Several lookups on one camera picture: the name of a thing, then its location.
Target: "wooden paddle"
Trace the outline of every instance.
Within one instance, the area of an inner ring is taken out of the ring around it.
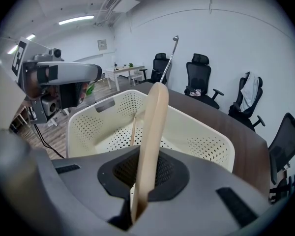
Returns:
[[[167,109],[167,87],[162,83],[155,83],[147,96],[137,178],[131,209],[133,223],[147,207],[148,193],[155,186],[156,166]]]

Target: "ceiling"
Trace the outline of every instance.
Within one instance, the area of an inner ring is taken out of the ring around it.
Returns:
[[[0,55],[5,54],[20,39],[32,33],[36,40],[46,38],[59,31],[102,22],[107,16],[108,0],[19,0],[6,15],[0,28]],[[59,21],[94,15],[85,20],[60,26]],[[118,13],[113,13],[106,23],[113,22]]]

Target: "fluorescent light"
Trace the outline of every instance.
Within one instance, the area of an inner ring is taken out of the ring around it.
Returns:
[[[35,38],[34,34],[31,34],[30,36],[28,36],[26,39],[31,40],[32,38]]]
[[[84,19],[93,19],[93,18],[94,18],[94,15],[85,16],[85,17],[79,17],[79,18],[71,18],[71,19],[59,22],[59,25],[63,25],[63,24],[66,24],[66,23],[74,22],[74,21],[84,20]]]
[[[18,48],[18,46],[16,45],[16,46],[14,46],[9,52],[8,52],[8,54],[12,54],[12,53],[14,53],[15,52],[15,50]]]

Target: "air vent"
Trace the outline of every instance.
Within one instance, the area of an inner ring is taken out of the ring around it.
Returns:
[[[109,10],[109,8],[112,7],[112,5],[114,4],[115,1],[116,1],[116,0],[109,0],[109,1],[107,2],[107,4],[106,4],[105,8],[106,8],[107,10]]]

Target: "wooden floor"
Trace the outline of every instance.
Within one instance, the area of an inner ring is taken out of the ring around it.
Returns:
[[[118,78],[119,87],[122,89],[125,86],[129,85],[129,80],[125,77],[119,76]],[[107,80],[101,80],[96,83],[94,94],[95,99],[103,99],[108,97],[110,94],[117,92],[116,84],[111,81],[112,89],[109,89]],[[65,136],[68,126],[69,117],[65,115],[64,113],[57,113],[55,115],[56,122],[58,126],[50,126],[48,127],[47,124],[38,124],[38,128],[44,138],[44,140],[53,147],[56,151],[58,151],[63,157],[66,157],[65,155]],[[31,146],[33,147],[40,147],[46,149],[49,157],[51,159],[59,159],[60,157],[55,154],[51,149],[46,148],[43,146],[42,142],[40,141],[36,130],[34,132],[34,126],[26,126],[23,125],[19,129],[19,135],[26,140]]]

